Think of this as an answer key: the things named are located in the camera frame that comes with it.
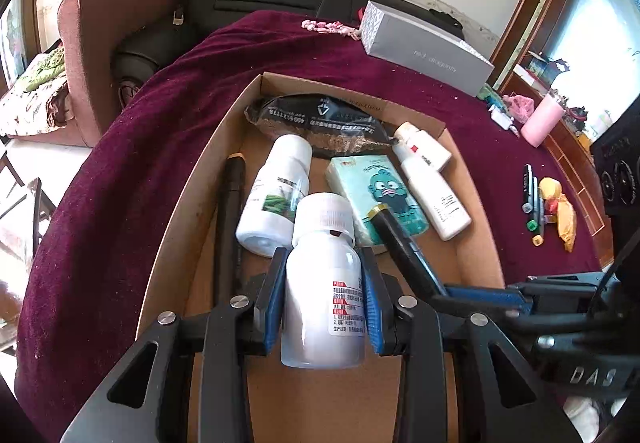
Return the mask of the pink cylindrical tumbler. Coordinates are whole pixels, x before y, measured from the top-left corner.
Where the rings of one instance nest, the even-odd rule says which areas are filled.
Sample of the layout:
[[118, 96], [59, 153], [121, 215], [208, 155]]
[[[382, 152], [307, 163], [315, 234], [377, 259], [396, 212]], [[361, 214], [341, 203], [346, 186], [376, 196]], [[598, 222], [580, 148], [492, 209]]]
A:
[[522, 127], [522, 137], [533, 148], [538, 148], [562, 119], [564, 113], [565, 108], [559, 96], [548, 93]]

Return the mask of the white tube red print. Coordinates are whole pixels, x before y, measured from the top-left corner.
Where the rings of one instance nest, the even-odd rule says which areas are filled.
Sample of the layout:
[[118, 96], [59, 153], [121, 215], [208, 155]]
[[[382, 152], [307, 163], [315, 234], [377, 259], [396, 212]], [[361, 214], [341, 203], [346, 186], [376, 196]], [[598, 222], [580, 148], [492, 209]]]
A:
[[421, 157], [408, 156], [400, 166], [413, 197], [442, 241], [450, 241], [472, 223], [469, 212], [446, 180]]

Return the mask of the black padded headboard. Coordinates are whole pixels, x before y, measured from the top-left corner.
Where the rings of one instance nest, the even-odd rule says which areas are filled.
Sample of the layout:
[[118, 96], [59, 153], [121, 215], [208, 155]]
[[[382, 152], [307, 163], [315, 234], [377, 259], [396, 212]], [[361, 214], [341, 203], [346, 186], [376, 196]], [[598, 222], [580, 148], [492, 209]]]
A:
[[[141, 87], [210, 33], [259, 10], [283, 11], [320, 21], [355, 24], [370, 0], [177, 0], [158, 18], [126, 37], [112, 55], [112, 75], [129, 87]], [[433, 24], [462, 39], [463, 26], [453, 16], [404, 0], [372, 0]]]

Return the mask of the small white box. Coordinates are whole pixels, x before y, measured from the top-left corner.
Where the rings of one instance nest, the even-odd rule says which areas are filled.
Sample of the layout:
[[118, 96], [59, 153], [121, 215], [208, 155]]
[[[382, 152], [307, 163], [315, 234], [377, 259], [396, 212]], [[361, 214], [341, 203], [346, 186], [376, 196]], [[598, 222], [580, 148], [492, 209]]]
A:
[[501, 129], [512, 132], [517, 138], [520, 136], [518, 128], [514, 125], [513, 118], [496, 104], [492, 104], [491, 107], [489, 107], [489, 116]]

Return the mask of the floral blanket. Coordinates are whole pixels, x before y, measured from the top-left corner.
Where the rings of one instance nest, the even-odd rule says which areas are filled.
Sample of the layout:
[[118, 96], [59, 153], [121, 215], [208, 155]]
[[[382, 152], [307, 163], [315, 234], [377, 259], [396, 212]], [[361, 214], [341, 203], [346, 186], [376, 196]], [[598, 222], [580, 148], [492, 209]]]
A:
[[62, 129], [74, 118], [65, 66], [65, 48], [58, 44], [39, 53], [1, 98], [1, 134], [31, 137]]

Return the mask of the pink cloth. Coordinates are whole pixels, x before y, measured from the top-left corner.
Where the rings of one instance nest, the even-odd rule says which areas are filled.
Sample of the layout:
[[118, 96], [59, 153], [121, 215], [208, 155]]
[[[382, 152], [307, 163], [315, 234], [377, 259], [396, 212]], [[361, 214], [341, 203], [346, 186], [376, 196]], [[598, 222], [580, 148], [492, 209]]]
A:
[[521, 125], [524, 125], [535, 111], [535, 102], [528, 96], [513, 93], [503, 96], [502, 99], [509, 114]]

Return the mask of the black marker grey cap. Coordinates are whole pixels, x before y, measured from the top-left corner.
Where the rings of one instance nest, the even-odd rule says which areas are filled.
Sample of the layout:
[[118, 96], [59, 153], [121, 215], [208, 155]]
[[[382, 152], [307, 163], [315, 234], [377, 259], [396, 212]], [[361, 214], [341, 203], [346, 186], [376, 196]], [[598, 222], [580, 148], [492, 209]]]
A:
[[524, 214], [529, 214], [533, 210], [534, 204], [534, 182], [533, 168], [529, 164], [525, 164], [523, 168], [523, 203], [522, 210]]

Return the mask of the brown cardboard box tray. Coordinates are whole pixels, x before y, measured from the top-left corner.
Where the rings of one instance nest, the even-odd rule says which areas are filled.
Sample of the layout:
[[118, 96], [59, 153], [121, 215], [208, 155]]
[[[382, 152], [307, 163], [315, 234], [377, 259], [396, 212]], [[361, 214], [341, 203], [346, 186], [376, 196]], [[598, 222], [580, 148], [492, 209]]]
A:
[[[472, 223], [451, 241], [442, 241], [434, 231], [428, 231], [416, 242], [444, 283], [503, 287], [498, 252], [480, 195], [456, 142], [434, 113], [413, 111], [370, 91], [350, 91], [318, 81], [263, 73], [250, 81], [224, 115], [186, 180], [152, 267], [140, 329], [149, 327], [165, 310], [183, 315], [208, 310], [219, 172], [229, 155], [240, 152], [246, 161], [246, 180], [252, 182], [271, 148], [270, 140], [245, 119], [245, 107], [262, 96], [308, 92], [348, 101], [394, 126], [411, 122], [448, 148], [452, 158], [444, 177]], [[267, 357], [250, 357], [248, 397], [256, 441], [390, 441], [400, 365], [400, 357], [378, 357], [371, 350], [360, 366], [333, 371], [285, 367], [278, 351]]]

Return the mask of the black pen gold tip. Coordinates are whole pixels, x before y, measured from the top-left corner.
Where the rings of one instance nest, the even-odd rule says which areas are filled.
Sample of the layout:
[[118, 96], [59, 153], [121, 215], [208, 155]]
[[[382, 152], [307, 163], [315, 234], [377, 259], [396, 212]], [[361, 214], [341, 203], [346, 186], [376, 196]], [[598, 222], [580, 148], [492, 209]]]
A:
[[370, 223], [386, 247], [390, 258], [413, 293], [427, 302], [432, 297], [448, 297], [449, 293], [431, 269], [420, 247], [409, 236], [386, 205], [376, 205], [368, 212]]

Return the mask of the white pill bottle red label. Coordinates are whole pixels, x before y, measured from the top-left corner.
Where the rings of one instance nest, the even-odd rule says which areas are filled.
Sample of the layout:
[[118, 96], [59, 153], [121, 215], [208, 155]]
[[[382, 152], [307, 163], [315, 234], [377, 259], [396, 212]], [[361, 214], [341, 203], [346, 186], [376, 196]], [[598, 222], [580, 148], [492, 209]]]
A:
[[286, 259], [281, 362], [356, 367], [363, 361], [365, 331], [352, 208], [340, 195], [310, 194], [297, 205]]

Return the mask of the green cloth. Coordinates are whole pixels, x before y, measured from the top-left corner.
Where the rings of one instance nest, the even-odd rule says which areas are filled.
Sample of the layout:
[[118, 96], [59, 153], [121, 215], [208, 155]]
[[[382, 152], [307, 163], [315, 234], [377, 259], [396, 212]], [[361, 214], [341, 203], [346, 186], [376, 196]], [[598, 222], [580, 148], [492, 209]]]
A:
[[477, 94], [477, 99], [483, 101], [488, 107], [491, 107], [491, 105], [503, 107], [503, 100], [501, 99], [501, 96], [499, 96], [499, 94], [487, 84], [484, 84], [483, 87], [480, 88], [480, 92]]

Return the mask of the teal cartoon tissue pack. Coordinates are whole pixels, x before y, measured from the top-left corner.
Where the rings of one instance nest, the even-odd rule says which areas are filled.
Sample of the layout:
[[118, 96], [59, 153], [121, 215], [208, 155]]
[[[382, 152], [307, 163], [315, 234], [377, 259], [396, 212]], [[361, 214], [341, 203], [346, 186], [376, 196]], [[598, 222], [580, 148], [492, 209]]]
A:
[[349, 201], [357, 244], [383, 250], [369, 212], [385, 205], [412, 236], [428, 230], [424, 212], [386, 155], [333, 157], [326, 167], [329, 189]]

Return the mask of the black snack bag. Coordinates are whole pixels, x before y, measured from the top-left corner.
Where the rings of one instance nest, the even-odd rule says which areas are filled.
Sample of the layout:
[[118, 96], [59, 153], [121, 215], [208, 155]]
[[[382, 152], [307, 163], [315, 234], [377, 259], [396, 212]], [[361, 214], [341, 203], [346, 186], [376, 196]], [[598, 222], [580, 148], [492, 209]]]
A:
[[322, 93], [261, 98], [245, 108], [244, 116], [271, 140], [296, 134], [311, 145], [314, 156], [322, 158], [385, 154], [392, 145], [378, 118]]

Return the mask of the white bottle green label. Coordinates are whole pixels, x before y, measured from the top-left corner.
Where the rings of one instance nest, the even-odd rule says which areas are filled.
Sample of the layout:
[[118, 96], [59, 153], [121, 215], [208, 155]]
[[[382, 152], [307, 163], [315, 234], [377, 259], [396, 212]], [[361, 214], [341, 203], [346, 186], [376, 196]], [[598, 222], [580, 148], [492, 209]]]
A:
[[254, 255], [271, 258], [290, 247], [299, 200], [308, 194], [311, 145], [296, 134], [272, 144], [248, 193], [235, 236]]

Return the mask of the yellow snack packet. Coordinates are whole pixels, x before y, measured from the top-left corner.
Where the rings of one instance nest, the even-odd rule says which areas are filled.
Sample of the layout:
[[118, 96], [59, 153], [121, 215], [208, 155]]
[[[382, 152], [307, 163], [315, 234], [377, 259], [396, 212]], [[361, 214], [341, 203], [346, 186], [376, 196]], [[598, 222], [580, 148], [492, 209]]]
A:
[[544, 209], [555, 218], [558, 235], [562, 239], [564, 249], [572, 252], [577, 235], [577, 214], [558, 180], [545, 177], [538, 183], [538, 189]]

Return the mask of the black marker green cap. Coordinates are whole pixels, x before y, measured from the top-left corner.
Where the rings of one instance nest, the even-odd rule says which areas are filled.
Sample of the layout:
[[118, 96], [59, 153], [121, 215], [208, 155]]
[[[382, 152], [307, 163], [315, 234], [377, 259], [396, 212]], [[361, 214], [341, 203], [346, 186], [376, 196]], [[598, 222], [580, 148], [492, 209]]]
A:
[[539, 226], [539, 197], [538, 197], [538, 178], [533, 176], [532, 183], [532, 210], [527, 216], [526, 227], [529, 232], [535, 232]]

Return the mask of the wooden chair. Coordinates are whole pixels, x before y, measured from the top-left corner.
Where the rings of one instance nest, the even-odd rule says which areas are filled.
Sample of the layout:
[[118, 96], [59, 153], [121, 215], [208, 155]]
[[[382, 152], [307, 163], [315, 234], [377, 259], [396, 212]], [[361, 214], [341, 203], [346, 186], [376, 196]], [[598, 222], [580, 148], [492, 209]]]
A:
[[1, 175], [5, 172], [13, 184], [1, 179], [1, 251], [29, 271], [43, 237], [40, 226], [49, 224], [56, 207], [41, 179], [26, 183], [12, 165], [6, 145], [1, 145]]

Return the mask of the black marker orange cap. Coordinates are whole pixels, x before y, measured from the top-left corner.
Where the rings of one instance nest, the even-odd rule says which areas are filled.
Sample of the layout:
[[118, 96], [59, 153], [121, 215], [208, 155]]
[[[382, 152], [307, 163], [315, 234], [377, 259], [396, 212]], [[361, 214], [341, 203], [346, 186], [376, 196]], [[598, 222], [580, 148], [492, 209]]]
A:
[[224, 163], [217, 194], [213, 255], [213, 306], [228, 302], [240, 287], [241, 248], [235, 236], [242, 214], [246, 163], [233, 153]]

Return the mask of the grey red dragonfly shoebox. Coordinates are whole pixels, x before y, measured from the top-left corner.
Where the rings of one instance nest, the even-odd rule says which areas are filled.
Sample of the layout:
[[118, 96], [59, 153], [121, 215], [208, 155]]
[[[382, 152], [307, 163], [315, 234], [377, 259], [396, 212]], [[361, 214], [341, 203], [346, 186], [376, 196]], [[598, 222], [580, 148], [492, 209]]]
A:
[[463, 39], [437, 26], [369, 1], [360, 24], [364, 51], [477, 96], [494, 66]]

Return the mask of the maroon velvet bedspread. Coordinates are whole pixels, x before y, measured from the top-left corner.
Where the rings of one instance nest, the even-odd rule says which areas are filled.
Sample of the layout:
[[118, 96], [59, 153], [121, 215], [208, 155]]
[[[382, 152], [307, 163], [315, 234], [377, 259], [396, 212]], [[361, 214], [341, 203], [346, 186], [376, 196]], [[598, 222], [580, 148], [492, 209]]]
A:
[[257, 11], [211, 33], [156, 73], [58, 205], [30, 272], [17, 334], [15, 393], [48, 442], [134, 341], [151, 267], [186, 179], [228, 108], [270, 72], [370, 94], [441, 120], [468, 166], [504, 279], [600, 267], [585, 220], [572, 251], [524, 234], [522, 170], [562, 178], [544, 148], [500, 130], [480, 100], [372, 58], [346, 37], [303, 29], [293, 13]]

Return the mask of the black marker yellow cap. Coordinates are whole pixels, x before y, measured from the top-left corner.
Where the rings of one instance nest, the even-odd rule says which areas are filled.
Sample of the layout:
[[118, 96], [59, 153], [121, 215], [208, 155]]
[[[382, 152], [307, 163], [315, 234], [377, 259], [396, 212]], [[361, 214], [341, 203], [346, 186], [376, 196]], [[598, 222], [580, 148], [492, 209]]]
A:
[[544, 220], [544, 199], [539, 196], [538, 197], [538, 205], [537, 205], [537, 220], [536, 220], [536, 229], [534, 229], [532, 243], [534, 246], [539, 247], [544, 244], [544, 225], [546, 224], [546, 220]]

